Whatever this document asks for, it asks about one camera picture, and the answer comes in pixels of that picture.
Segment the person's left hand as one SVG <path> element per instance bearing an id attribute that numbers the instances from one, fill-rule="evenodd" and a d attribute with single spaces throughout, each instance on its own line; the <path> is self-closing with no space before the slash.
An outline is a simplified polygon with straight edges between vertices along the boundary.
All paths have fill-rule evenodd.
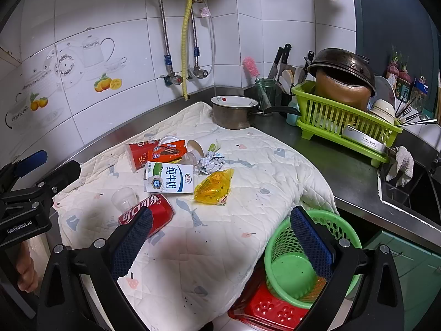
<path id="1" fill-rule="evenodd" d="M 38 287 L 37 271 L 34 269 L 34 261 L 28 248 L 27 241 L 20 244 L 20 251 L 17 256 L 16 269 L 20 275 L 18 287 L 20 291 L 31 293 Z"/>

